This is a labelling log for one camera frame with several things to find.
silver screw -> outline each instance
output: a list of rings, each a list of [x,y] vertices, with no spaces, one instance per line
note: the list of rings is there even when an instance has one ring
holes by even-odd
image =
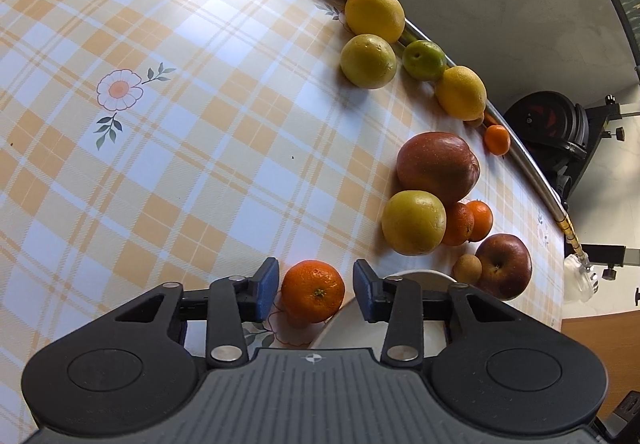
[[[211,351],[211,357],[216,361],[236,361],[242,357],[242,350],[233,345],[220,345]]]
[[[386,355],[396,361],[411,361],[418,357],[418,350],[409,345],[396,345],[387,350]]]

yellow lemon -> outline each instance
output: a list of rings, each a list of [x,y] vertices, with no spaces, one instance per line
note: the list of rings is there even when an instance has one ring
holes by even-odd
[[[436,83],[435,95],[449,116],[463,121],[477,119],[486,106],[484,83],[478,74],[462,65],[444,71]]]
[[[447,214],[439,198],[426,191],[396,193],[382,212],[382,232],[401,255],[426,255],[444,236]]]
[[[379,89],[394,78],[398,60],[385,40],[375,34],[359,34],[342,48],[340,67],[354,85]]]
[[[355,34],[377,34],[390,44],[404,30],[404,10],[398,0],[347,0],[344,18]]]

black device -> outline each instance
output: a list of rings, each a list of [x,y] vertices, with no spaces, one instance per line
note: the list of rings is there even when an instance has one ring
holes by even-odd
[[[504,115],[515,134],[529,150],[562,205],[582,178],[601,139],[625,140],[625,131],[607,130],[609,122],[640,115],[637,108],[616,103],[612,95],[602,106],[583,108],[559,92],[542,91],[515,102]]]
[[[241,323],[268,315],[275,259],[202,291],[159,285],[31,358],[22,393],[39,430],[27,442],[597,442],[607,375],[587,348],[463,283],[425,292],[358,260],[353,284],[365,319],[388,322],[380,362],[370,348],[250,358]],[[184,337],[203,319],[197,358]],[[423,319],[446,324],[433,358]]]

flower center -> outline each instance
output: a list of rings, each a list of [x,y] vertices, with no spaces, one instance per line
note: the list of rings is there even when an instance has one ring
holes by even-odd
[[[126,81],[114,81],[109,87],[109,95],[112,98],[122,99],[129,92],[129,84]]]

wooden cabinet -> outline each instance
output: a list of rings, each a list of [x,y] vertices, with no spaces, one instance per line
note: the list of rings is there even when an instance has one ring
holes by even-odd
[[[565,319],[562,333],[590,348],[607,367],[609,390],[598,412],[601,417],[630,390],[640,391],[640,310]]]

